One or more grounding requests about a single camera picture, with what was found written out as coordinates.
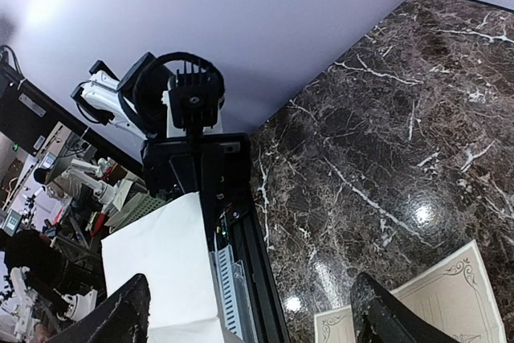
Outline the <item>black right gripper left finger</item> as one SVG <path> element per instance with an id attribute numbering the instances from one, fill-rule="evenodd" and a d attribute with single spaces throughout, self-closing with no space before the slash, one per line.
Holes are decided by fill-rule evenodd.
<path id="1" fill-rule="evenodd" d="M 138 273 L 84 319 L 49 339 L 57 343 L 145 343 L 148 340 L 149 283 Z"/>

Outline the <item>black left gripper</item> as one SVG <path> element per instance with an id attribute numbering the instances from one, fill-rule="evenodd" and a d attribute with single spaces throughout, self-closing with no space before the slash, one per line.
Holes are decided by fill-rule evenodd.
<path id="1" fill-rule="evenodd" d="M 149 191 L 164 195 L 200 194 L 211 187 L 249 189 L 250 141 L 246 134 L 166 136 L 167 107 L 162 96 L 170 75 L 183 67 L 183 62 L 172 60 L 177 52 L 147 55 L 140 73 L 140 120 L 147 136 L 141 158 Z"/>

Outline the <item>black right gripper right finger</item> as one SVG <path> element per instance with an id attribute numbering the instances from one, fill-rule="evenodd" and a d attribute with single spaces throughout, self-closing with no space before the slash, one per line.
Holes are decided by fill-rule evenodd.
<path id="1" fill-rule="evenodd" d="M 454 342 L 411 312 L 372 276 L 362 272 L 350 292 L 356 342 Z"/>

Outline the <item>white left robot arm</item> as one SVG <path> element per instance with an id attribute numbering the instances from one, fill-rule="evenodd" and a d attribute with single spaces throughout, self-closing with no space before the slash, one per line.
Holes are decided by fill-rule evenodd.
<path id="1" fill-rule="evenodd" d="M 241 201 L 250 190 L 251 144 L 245 133 L 223 131 L 225 91 L 208 60 L 147 52 L 122 79 L 97 61 L 71 97 L 99 124 L 141 141 L 142 177 L 152 195 L 199 192 Z"/>

